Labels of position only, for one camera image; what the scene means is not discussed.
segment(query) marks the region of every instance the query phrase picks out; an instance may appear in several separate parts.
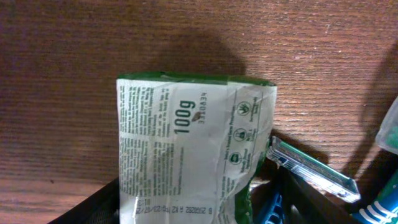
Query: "wood grain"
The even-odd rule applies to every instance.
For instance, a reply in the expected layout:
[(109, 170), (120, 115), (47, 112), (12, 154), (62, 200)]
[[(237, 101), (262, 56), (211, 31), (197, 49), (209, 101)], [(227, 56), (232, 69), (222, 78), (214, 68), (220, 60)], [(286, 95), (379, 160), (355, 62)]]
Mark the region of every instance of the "wood grain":
[(0, 1), (0, 223), (45, 223), (118, 175), (116, 75), (245, 74), (278, 84), (274, 127), (354, 177), (398, 94), (398, 2)]

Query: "icon symbol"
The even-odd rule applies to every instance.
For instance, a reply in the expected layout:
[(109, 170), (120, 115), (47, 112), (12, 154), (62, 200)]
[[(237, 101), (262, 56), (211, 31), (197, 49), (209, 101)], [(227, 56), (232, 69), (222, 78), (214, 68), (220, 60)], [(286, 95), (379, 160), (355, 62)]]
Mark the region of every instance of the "icon symbol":
[(240, 164), (242, 162), (242, 157), (241, 157), (240, 153), (234, 152), (229, 157), (229, 161), (230, 161), (230, 163), (232, 163), (234, 165), (238, 165), (238, 164)]
[(251, 110), (250, 103), (244, 101), (238, 104), (238, 114), (241, 116), (247, 115)]
[(247, 136), (248, 136), (248, 133), (243, 128), (238, 128), (234, 132), (234, 139), (237, 141), (243, 141), (246, 139)]

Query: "soap package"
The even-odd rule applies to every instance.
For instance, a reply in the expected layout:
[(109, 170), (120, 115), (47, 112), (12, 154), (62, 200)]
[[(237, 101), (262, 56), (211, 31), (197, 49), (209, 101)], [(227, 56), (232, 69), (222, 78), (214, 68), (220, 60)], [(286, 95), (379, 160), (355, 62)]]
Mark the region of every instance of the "soap package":
[(276, 93), (244, 76), (120, 75), (120, 223), (252, 223)]

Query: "blue plastic item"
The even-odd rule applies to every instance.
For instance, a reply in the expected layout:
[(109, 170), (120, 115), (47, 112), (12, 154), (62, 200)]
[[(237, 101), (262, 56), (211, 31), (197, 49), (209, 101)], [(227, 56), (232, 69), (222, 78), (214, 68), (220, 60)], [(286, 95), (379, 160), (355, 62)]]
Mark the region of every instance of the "blue plastic item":
[(373, 204), (368, 205), (366, 209), (360, 209), (358, 213), (353, 214), (353, 217), (365, 224), (384, 224), (390, 223), (391, 218), (397, 217), (397, 213), (398, 188), (396, 187), (390, 195), (381, 201), (374, 201)]
[(282, 224), (283, 220), (282, 196), (280, 194), (280, 184), (278, 184), (274, 190), (273, 197), (261, 208), (255, 224)]

